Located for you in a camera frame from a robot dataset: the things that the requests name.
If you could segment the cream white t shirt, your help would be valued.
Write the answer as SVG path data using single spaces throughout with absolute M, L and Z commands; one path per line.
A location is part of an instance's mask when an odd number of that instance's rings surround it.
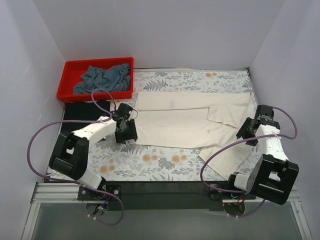
M 200 149 L 205 162 L 236 141 L 255 103 L 249 93 L 140 91 L 135 109 L 137 145 Z

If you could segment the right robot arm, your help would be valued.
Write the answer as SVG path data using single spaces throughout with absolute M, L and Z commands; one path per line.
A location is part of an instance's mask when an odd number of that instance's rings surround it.
M 237 199 L 244 192 L 283 205 L 286 203 L 299 173 L 299 166 L 285 154 L 280 134 L 280 124 L 274 120 L 273 107 L 258 105 L 254 117 L 248 117 L 238 133 L 237 139 L 249 139 L 249 146 L 259 145 L 262 155 L 250 174 L 234 172 L 229 176 L 227 195 Z

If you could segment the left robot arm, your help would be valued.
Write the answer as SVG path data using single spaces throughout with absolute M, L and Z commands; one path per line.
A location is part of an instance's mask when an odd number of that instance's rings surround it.
M 78 183 L 89 187 L 89 194 L 95 200 L 106 196 L 106 181 L 88 168 L 89 149 L 107 136 L 114 134 L 118 144 L 138 139 L 135 120 L 131 119 L 134 109 L 121 103 L 112 117 L 101 116 L 95 123 L 81 129 L 62 131 L 55 143 L 49 160 L 49 167 Z

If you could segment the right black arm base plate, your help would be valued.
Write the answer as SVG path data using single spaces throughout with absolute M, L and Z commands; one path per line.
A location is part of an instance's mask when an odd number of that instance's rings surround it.
M 214 182 L 211 183 L 210 186 L 219 188 L 219 189 L 227 189 L 228 185 L 225 184 L 225 182 Z M 245 197 L 246 200 L 255 200 L 256 196 L 252 194 L 247 194 L 247 195 L 241 195 L 239 193 L 231 193 L 231 192 L 224 192 L 220 190 L 214 190 L 211 189 L 207 186 L 204 187 L 204 190 L 208 193 L 208 196 L 212 200 L 243 200 L 243 197 Z

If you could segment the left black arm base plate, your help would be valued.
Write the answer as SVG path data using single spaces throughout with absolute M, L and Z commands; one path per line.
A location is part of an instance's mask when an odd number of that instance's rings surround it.
M 118 184 L 105 184 L 101 188 L 100 191 L 108 192 L 116 195 L 117 197 L 121 197 L 122 194 L 122 186 Z M 102 201 L 106 200 L 109 196 L 106 196 L 105 193 L 96 192 L 90 189 L 87 189 L 84 186 L 80 186 L 78 190 L 77 200 L 78 201 Z

